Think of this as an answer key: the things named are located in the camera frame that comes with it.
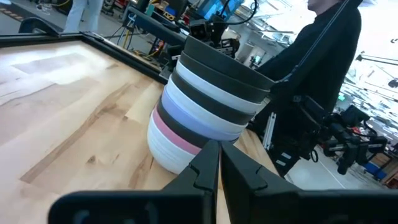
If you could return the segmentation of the dark grey desk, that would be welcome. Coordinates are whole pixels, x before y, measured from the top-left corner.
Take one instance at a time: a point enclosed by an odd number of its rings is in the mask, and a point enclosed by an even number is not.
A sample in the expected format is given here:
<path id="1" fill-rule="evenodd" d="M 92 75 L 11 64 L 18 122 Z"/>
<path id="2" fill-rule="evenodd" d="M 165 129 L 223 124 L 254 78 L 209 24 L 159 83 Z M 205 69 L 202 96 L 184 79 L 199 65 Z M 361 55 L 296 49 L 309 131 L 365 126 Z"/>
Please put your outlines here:
<path id="1" fill-rule="evenodd" d="M 136 15 L 136 26 L 144 29 L 148 33 L 156 36 L 158 39 L 163 40 L 170 45 L 184 45 L 185 39 L 187 38 L 186 35 L 170 30 L 161 22 L 155 20 L 147 14 L 144 14 L 135 7 L 130 6 L 127 10 Z"/>

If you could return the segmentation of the person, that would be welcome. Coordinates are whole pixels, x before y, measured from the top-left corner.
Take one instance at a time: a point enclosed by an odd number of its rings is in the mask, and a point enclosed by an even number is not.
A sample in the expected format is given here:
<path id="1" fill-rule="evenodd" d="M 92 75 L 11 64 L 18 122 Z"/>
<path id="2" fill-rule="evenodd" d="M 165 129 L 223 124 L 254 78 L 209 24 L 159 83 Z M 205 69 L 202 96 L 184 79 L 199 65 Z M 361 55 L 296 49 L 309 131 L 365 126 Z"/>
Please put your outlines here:
<path id="1" fill-rule="evenodd" d="M 271 58 L 256 70 L 273 80 L 284 78 L 301 61 L 313 45 L 343 0 L 308 0 L 307 8 L 317 16 L 305 26 L 293 44 Z M 354 59 L 361 32 L 361 14 L 354 9 L 340 23 L 343 30 L 333 34 L 331 45 L 297 89 L 298 95 L 308 95 L 323 109 L 331 112 L 335 107 L 343 80 Z"/>
<path id="2" fill-rule="evenodd" d="M 86 6 L 89 7 L 87 30 L 96 32 L 98 30 L 98 21 L 104 0 L 72 0 L 72 7 L 68 13 L 64 27 L 64 32 L 79 31 L 80 21 L 83 17 Z"/>

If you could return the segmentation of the blue screen display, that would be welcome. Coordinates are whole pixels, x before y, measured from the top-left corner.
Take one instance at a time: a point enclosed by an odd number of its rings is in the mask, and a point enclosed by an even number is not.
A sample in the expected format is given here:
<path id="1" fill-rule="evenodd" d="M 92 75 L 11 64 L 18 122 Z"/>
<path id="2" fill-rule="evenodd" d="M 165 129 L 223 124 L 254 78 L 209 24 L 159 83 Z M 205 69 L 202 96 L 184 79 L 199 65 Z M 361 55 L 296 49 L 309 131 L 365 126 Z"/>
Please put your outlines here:
<path id="1" fill-rule="evenodd" d="M 203 0 L 197 8 L 197 13 L 205 19 L 209 19 L 213 14 L 216 14 L 216 12 L 221 12 L 223 10 L 226 1 L 227 0 Z M 226 19 L 229 19 L 243 2 L 244 0 L 229 0 L 222 15 L 225 16 Z"/>

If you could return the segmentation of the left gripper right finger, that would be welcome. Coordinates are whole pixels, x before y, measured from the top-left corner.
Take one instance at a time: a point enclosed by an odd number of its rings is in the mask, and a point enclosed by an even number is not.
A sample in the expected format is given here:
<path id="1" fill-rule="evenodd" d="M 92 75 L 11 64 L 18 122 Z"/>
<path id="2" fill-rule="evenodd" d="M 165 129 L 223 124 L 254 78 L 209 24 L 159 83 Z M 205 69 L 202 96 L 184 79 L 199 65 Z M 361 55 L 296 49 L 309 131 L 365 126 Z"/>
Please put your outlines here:
<path id="1" fill-rule="evenodd" d="M 231 224 L 398 224 L 398 190 L 302 190 L 220 144 Z"/>

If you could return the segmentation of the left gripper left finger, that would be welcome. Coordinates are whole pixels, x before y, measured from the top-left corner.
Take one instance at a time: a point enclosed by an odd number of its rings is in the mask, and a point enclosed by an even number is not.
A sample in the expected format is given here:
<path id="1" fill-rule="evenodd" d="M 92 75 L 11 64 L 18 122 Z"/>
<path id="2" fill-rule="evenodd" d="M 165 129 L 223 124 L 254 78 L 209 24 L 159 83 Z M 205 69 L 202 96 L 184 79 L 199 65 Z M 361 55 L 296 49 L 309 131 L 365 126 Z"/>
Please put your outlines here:
<path id="1" fill-rule="evenodd" d="M 85 190 L 59 198 L 48 224 L 215 224 L 220 145 L 208 141 L 160 190 Z"/>

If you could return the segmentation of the white bowl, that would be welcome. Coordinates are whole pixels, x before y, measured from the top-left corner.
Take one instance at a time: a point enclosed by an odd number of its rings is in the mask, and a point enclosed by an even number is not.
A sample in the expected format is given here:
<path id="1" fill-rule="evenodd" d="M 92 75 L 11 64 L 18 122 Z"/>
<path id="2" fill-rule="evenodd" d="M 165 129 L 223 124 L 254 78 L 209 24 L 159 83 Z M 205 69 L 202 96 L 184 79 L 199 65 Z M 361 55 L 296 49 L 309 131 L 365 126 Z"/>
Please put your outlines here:
<path id="1" fill-rule="evenodd" d="M 204 124 L 206 127 L 211 128 L 215 131 L 225 134 L 241 134 L 241 132 L 248 125 L 246 124 L 235 124 L 227 121 L 217 115 L 204 109 L 196 102 L 191 100 L 186 94 L 184 94 L 174 83 L 169 82 L 165 86 L 165 90 L 169 95 L 170 99 L 179 106 L 184 112 L 187 112 L 190 116 L 195 118 L 197 121 Z"/>
<path id="2" fill-rule="evenodd" d="M 201 91 L 205 95 L 213 98 L 214 100 L 234 108 L 238 111 L 247 114 L 258 114 L 260 110 L 265 107 L 265 102 L 253 103 L 242 98 L 239 98 L 227 91 L 224 91 L 217 86 L 200 78 L 198 75 L 191 72 L 187 67 L 185 67 L 180 61 L 177 62 L 176 72 L 189 84 L 195 87 L 197 90 Z"/>
<path id="3" fill-rule="evenodd" d="M 147 143 L 153 158 L 166 170 L 179 174 L 188 166 L 195 157 L 193 154 L 184 151 L 168 140 L 156 126 L 154 115 L 150 116 Z"/>

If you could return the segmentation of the black metal table frame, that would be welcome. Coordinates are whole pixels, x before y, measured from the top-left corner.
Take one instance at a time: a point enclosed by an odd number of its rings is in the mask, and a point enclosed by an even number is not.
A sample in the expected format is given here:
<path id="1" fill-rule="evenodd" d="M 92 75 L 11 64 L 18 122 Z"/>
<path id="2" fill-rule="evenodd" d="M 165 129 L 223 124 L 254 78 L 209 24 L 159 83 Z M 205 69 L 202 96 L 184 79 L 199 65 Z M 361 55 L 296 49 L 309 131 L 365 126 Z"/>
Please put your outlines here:
<path id="1" fill-rule="evenodd" d="M 58 32 L 48 22 L 36 17 L 24 19 L 17 34 L 0 35 L 0 48 L 71 41 L 82 41 L 163 85 L 167 83 L 157 67 L 108 39 L 94 32 Z"/>

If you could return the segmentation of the black bowl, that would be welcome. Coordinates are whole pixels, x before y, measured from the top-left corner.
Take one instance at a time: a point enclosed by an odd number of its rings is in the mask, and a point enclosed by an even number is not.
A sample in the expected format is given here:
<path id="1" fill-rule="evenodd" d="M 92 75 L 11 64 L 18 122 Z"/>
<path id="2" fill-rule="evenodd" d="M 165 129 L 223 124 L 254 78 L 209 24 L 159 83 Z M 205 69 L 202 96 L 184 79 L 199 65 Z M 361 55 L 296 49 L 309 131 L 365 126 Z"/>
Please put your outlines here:
<path id="1" fill-rule="evenodd" d="M 253 103 L 260 103 L 269 94 L 268 91 L 251 86 L 217 72 L 216 70 L 191 58 L 185 52 L 181 53 L 179 61 L 185 68 L 193 72 L 198 77 L 244 100 Z"/>
<path id="2" fill-rule="evenodd" d="M 267 78 L 265 75 L 245 66 L 192 36 L 186 38 L 183 51 L 191 58 L 204 63 L 217 72 L 221 72 L 256 88 L 270 90 L 275 84 L 275 81 Z"/>
<path id="3" fill-rule="evenodd" d="M 162 121 L 178 136 L 193 144 L 199 148 L 205 146 L 205 144 L 210 140 L 180 124 L 176 121 L 169 113 L 165 110 L 162 101 L 159 100 L 157 104 L 157 112 L 162 119 Z"/>
<path id="4" fill-rule="evenodd" d="M 242 111 L 236 110 L 214 100 L 210 96 L 207 96 L 200 90 L 197 90 L 193 85 L 185 81 L 178 74 L 176 69 L 173 70 L 170 79 L 174 82 L 175 86 L 188 98 L 219 118 L 234 124 L 244 125 L 247 124 L 255 115 L 254 113 L 244 113 Z"/>

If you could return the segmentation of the purple bowl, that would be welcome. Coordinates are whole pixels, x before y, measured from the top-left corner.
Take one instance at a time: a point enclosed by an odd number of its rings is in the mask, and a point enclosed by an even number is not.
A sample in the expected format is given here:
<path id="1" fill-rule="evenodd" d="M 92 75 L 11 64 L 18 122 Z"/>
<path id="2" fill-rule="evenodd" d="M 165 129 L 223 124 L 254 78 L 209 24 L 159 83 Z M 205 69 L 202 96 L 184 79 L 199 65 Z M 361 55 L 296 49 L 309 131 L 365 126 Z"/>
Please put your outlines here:
<path id="1" fill-rule="evenodd" d="M 166 91 L 164 91 L 161 96 L 161 102 L 163 108 L 169 115 L 171 115 L 171 117 L 173 117 L 174 120 L 197 134 L 219 141 L 236 141 L 240 136 L 240 133 L 235 134 L 217 131 L 210 126 L 201 123 L 198 119 L 181 109 L 181 107 L 171 99 Z"/>

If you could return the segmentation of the pink bowl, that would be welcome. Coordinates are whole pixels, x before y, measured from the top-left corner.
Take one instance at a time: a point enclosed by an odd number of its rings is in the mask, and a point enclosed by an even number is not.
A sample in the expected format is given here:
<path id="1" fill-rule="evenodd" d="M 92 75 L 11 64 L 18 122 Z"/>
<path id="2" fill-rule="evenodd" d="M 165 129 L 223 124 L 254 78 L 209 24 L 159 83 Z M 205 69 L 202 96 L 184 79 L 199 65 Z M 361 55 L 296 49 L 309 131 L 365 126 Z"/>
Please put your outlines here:
<path id="1" fill-rule="evenodd" d="M 160 117 L 159 113 L 157 112 L 157 109 L 153 109 L 153 117 L 154 117 L 154 123 L 160 130 L 160 132 L 168 139 L 170 140 L 173 144 L 178 146 L 181 150 L 184 150 L 192 155 L 197 155 L 200 151 L 201 148 L 189 143 L 188 141 L 184 140 L 181 138 L 178 134 L 174 133 L 162 120 Z"/>

